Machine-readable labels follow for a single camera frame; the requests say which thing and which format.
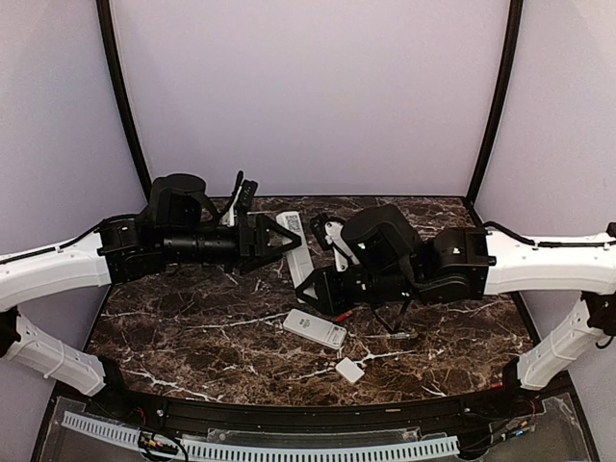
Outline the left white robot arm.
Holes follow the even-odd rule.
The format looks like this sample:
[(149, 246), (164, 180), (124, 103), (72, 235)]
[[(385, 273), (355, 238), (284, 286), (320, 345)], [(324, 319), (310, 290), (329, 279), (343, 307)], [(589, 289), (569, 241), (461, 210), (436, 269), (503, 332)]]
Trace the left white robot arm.
[(222, 209), (198, 176), (156, 178), (138, 214), (105, 218), (71, 240), (1, 259), (1, 355), (60, 381), (116, 420), (136, 411), (114, 361), (86, 354), (33, 325), (19, 304), (87, 287), (119, 285), (171, 265), (215, 265), (242, 274), (282, 258), (301, 237), (258, 214), (248, 218), (258, 185), (239, 173)]

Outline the red yellow battery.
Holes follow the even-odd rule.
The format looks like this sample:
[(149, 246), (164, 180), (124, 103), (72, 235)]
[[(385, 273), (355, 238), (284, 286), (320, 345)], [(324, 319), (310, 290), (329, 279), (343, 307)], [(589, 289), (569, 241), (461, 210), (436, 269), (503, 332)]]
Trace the red yellow battery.
[(353, 316), (352, 311), (347, 311), (336, 318), (336, 322), (343, 322)]

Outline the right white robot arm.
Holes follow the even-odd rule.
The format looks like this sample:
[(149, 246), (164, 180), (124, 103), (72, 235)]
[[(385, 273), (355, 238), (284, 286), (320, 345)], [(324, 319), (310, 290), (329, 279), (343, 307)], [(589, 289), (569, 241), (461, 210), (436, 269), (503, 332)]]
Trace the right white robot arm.
[(297, 297), (327, 316), (359, 304), (441, 304), (520, 291), (578, 291), (571, 312), (546, 339), (511, 360), (491, 408), (514, 416), (589, 347), (615, 337), (615, 226), (585, 237), (529, 238), (493, 221), (447, 228), (423, 240), (392, 205), (365, 209), (331, 236), (316, 218), (321, 242), (349, 258), (346, 269), (313, 270)]

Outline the white battery cover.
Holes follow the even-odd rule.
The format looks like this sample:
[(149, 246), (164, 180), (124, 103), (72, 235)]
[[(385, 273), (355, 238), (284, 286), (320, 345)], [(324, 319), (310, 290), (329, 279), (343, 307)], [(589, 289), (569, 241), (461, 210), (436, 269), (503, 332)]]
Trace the white battery cover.
[(356, 383), (365, 375), (363, 369), (347, 357), (335, 366), (335, 371), (350, 384)]

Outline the clear pen screwdriver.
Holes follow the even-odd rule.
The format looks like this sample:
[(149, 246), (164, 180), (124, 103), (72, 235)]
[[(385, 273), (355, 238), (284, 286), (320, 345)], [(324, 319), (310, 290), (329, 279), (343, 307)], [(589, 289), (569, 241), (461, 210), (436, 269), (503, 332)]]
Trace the clear pen screwdriver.
[(382, 339), (392, 339), (392, 340), (410, 340), (418, 337), (417, 333), (409, 333), (409, 332), (398, 332), (398, 333), (388, 333), (388, 334), (378, 334), (374, 335), (374, 338), (382, 338)]

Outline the white remote green buttons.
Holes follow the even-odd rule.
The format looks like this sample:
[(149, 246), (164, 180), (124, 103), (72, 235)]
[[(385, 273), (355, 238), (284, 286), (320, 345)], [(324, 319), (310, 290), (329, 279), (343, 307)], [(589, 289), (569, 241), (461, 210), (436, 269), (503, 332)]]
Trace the white remote green buttons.
[(283, 329), (324, 347), (338, 350), (347, 337), (347, 330), (331, 321), (293, 309), (283, 321)]

